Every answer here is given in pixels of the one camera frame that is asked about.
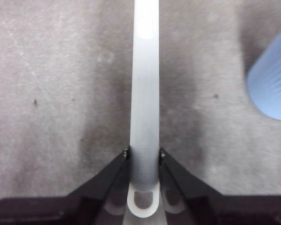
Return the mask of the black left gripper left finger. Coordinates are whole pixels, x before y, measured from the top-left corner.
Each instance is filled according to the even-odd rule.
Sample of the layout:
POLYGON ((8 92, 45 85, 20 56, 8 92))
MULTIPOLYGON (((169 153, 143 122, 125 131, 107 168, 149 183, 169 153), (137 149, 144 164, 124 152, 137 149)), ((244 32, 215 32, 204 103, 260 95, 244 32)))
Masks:
POLYGON ((130 148, 65 196, 0 200, 0 225, 121 225, 129 186, 130 148))

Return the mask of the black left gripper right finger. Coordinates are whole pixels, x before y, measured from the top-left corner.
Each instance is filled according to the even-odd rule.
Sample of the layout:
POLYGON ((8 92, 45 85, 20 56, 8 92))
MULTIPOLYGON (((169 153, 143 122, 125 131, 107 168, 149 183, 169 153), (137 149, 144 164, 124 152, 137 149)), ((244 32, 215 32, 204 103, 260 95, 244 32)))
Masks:
POLYGON ((281 195, 224 195, 164 149, 159 178, 170 225, 281 225, 281 195))

